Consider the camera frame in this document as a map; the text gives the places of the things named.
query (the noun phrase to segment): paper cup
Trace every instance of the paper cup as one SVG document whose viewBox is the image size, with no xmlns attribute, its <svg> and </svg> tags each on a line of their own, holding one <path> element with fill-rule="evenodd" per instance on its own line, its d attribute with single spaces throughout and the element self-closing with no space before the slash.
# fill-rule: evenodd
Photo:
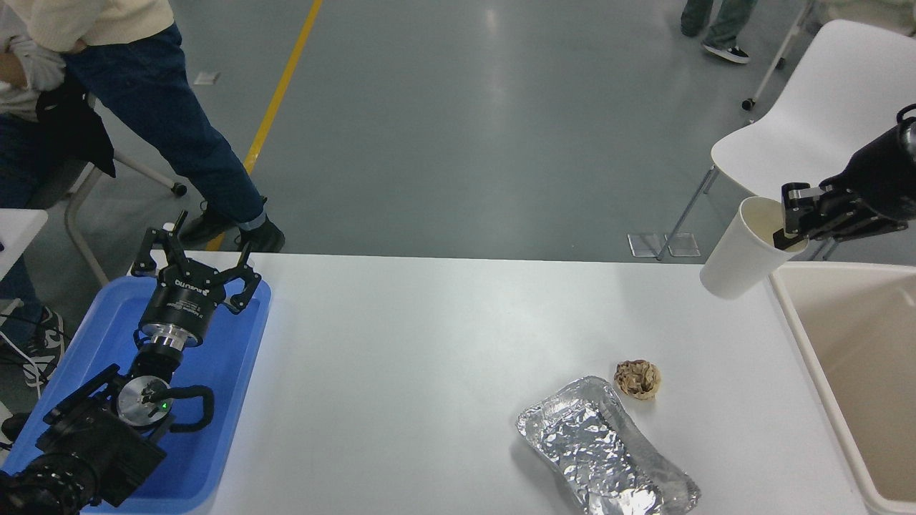
<svg viewBox="0 0 916 515">
<path fill-rule="evenodd" d="M 738 298 L 808 246 L 804 239 L 786 250 L 775 248 L 773 233 L 781 228 L 781 203 L 746 198 L 700 270 L 700 282 L 717 297 Z"/>
</svg>

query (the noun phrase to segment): aluminum foil tray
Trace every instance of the aluminum foil tray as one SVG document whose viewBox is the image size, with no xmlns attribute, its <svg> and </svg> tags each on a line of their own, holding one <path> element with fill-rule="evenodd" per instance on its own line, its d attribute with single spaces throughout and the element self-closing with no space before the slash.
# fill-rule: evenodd
<svg viewBox="0 0 916 515">
<path fill-rule="evenodd" d="M 581 378 L 523 411 L 518 431 L 589 515 L 678 515 L 700 498 L 696 484 L 639 432 L 604 379 Z"/>
</svg>

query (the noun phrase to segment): concrete floor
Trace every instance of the concrete floor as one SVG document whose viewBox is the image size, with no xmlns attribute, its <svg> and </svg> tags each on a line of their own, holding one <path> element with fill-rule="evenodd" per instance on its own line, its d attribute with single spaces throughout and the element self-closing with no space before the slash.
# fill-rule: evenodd
<svg viewBox="0 0 916 515">
<path fill-rule="evenodd" d="M 311 2 L 175 2 L 191 80 L 243 159 Z M 679 30 L 683 1 L 324 2 L 252 177 L 284 252 L 441 258 L 647 261 L 627 233 L 671 229 L 719 138 L 766 113 L 811 36 L 801 34 L 752 114 L 740 108 L 802 7 L 762 0 L 736 66 Z M 121 151 L 171 173 L 100 108 Z M 708 256 L 747 192 L 728 178 L 684 230 Z M 110 277 L 147 226 L 199 212 L 132 170 L 103 177 L 81 226 Z M 98 290 L 51 211 L 27 252 L 39 295 L 72 330 Z M 231 248 L 232 235 L 224 248 Z M 912 232 L 844 244 L 838 261 L 916 264 Z M 700 263 L 704 257 L 669 258 Z M 20 373 L 0 399 L 34 402 Z"/>
</svg>

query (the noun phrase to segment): white table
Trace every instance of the white table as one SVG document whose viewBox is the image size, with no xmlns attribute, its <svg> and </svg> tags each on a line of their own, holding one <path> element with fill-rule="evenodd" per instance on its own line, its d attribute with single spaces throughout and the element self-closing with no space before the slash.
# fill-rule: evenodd
<svg viewBox="0 0 916 515">
<path fill-rule="evenodd" d="M 661 391 L 624 403 L 700 486 L 693 513 L 867 513 L 769 284 L 722 301 L 699 265 L 251 263 L 273 301 L 212 514 L 578 515 L 515 420 L 637 358 Z"/>
<path fill-rule="evenodd" d="M 0 209 L 0 279 L 16 264 L 41 226 L 48 213 L 39 209 Z"/>
</svg>

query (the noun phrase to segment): white plastic container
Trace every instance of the white plastic container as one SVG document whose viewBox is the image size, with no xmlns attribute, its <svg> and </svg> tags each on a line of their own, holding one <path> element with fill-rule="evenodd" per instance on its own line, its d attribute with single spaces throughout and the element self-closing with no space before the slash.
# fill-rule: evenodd
<svg viewBox="0 0 916 515">
<path fill-rule="evenodd" d="M 916 268 L 791 262 L 770 280 L 869 511 L 916 515 Z"/>
</svg>

